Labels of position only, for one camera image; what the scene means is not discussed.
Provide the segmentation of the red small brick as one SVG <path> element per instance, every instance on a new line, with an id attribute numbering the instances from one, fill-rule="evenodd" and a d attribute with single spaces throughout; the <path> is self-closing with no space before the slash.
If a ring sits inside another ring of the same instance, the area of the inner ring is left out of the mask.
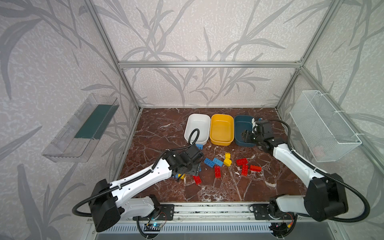
<path id="1" fill-rule="evenodd" d="M 250 170 L 251 170 L 251 172 L 260 173 L 262 171 L 262 168 L 260 166 L 251 165 Z"/>

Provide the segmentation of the red brick wide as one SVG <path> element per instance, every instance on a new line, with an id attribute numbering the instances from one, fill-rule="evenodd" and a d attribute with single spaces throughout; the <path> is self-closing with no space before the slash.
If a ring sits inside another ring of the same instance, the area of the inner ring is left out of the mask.
<path id="1" fill-rule="evenodd" d="M 236 165 L 238 167 L 244 166 L 244 165 L 247 165 L 247 164 L 248 164 L 248 160 L 246 158 L 242 158 L 242 159 L 236 160 Z"/>

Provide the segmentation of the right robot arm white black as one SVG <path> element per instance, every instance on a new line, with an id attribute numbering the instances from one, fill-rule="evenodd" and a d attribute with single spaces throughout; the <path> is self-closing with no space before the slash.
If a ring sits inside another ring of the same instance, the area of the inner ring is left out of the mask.
<path id="1" fill-rule="evenodd" d="M 286 140 L 275 137 L 272 120 L 254 121 L 251 130 L 241 135 L 246 143 L 251 143 L 269 153 L 288 167 L 306 186 L 305 195 L 280 195 L 272 197 L 268 211 L 272 217 L 282 213 L 294 213 L 312 218 L 317 222 L 331 220 L 340 223 L 356 223 L 365 220 L 371 207 L 368 200 L 355 188 L 346 184 L 338 174 L 329 174 L 302 157 L 291 144 L 292 131 Z M 363 212 L 357 217 L 340 218 L 349 210 L 346 190 L 356 195 L 363 203 Z"/>

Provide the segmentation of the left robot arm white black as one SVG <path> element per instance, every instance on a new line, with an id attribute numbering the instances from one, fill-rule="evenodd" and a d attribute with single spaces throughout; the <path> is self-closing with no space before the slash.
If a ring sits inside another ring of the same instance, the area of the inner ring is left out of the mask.
<path id="1" fill-rule="evenodd" d="M 72 213 L 92 218 L 98 233 L 113 227 L 121 217 L 157 217 L 161 210 L 157 198 L 150 195 L 138 199 L 136 195 L 173 177 L 180 180 L 183 175 L 197 176 L 204 156 L 196 145 L 199 136 L 200 130 L 194 129 L 187 146 L 166 149 L 149 167 L 111 183 L 105 179 L 99 181 L 91 196 L 77 203 Z"/>

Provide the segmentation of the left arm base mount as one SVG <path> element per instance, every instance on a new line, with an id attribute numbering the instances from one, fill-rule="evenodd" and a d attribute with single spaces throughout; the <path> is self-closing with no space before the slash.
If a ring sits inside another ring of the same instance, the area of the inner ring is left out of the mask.
<path id="1" fill-rule="evenodd" d="M 175 205 L 162 204 L 155 209 L 147 217 L 139 217 L 140 221 L 171 221 L 174 218 Z"/>

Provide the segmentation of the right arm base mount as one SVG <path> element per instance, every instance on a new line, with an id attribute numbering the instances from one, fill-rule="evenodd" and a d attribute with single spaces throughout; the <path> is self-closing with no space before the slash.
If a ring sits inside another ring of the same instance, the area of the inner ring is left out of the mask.
<path id="1" fill-rule="evenodd" d="M 295 214 L 291 212 L 282 212 L 275 203 L 257 203 L 248 207 L 254 215 L 255 220 L 263 221 L 293 221 Z"/>

